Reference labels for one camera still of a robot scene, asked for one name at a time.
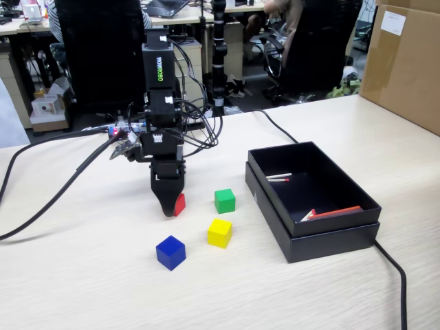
red cube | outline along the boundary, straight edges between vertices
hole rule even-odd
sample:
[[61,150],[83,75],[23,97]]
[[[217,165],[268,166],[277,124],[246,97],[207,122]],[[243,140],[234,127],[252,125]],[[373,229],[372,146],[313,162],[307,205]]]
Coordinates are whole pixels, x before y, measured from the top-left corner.
[[174,207],[174,216],[177,217],[185,208],[185,195],[180,194],[179,198],[177,198],[176,206]]

table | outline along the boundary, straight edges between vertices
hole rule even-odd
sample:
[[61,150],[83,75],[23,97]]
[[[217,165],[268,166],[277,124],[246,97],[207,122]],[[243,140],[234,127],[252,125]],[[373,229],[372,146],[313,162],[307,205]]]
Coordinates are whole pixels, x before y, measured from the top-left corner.
[[[177,24],[192,24],[200,23],[200,7],[184,7],[171,19],[162,19],[160,17],[151,17],[151,23],[153,25],[177,25]],[[214,16],[208,12],[203,14],[206,17],[207,22],[213,22]],[[47,32],[50,31],[49,20],[44,20],[43,26],[30,26],[20,28],[20,24],[25,19],[13,19],[12,22],[0,25],[0,36],[7,36],[17,33],[29,33],[29,32]]]
[[264,2],[255,2],[254,5],[240,5],[238,7],[226,7],[225,12],[262,12],[264,10]]
[[[406,271],[409,329],[436,329],[440,137],[359,96],[268,113],[383,207],[377,240]],[[39,210],[106,139],[20,155],[1,232]],[[187,206],[174,219],[151,192],[148,165],[110,162],[109,148],[35,224],[0,243],[0,328],[400,329],[399,274],[374,247],[287,264],[244,173],[249,149],[288,143],[261,113],[226,117],[220,144],[188,158]],[[2,175],[16,150],[0,150]],[[214,191],[224,188],[236,212],[217,215]],[[214,218],[234,224],[226,250],[206,243]],[[170,234],[187,251],[172,272],[155,255]]]

blue cube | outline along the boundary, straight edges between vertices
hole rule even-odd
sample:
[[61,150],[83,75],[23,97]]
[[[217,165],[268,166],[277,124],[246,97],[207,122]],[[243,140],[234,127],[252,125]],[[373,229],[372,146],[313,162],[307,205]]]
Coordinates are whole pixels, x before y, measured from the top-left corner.
[[185,244],[173,236],[156,246],[157,260],[169,270],[175,269],[186,259]]

cube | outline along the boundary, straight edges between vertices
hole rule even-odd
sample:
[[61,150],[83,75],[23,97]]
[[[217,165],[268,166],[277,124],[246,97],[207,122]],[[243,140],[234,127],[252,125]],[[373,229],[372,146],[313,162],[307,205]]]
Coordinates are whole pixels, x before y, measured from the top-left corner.
[[173,236],[156,246],[157,260],[169,270],[175,269],[186,259],[185,244]]
[[185,195],[180,194],[179,198],[177,198],[176,206],[174,207],[174,213],[173,215],[177,217],[185,208]]
[[208,229],[208,244],[226,249],[232,237],[232,222],[214,219]]
[[235,211],[235,196],[232,190],[218,190],[214,193],[214,204],[219,214]]

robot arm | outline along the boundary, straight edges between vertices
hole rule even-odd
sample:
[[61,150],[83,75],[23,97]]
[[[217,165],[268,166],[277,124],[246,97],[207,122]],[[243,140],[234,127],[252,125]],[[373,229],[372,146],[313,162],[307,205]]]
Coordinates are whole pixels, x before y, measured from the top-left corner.
[[182,109],[176,99],[173,44],[168,43],[166,29],[147,30],[147,43],[142,45],[146,79],[147,104],[144,106],[145,127],[130,132],[129,140],[117,147],[111,159],[124,154],[130,162],[150,162],[151,190],[167,217],[174,213],[177,198],[185,186]]

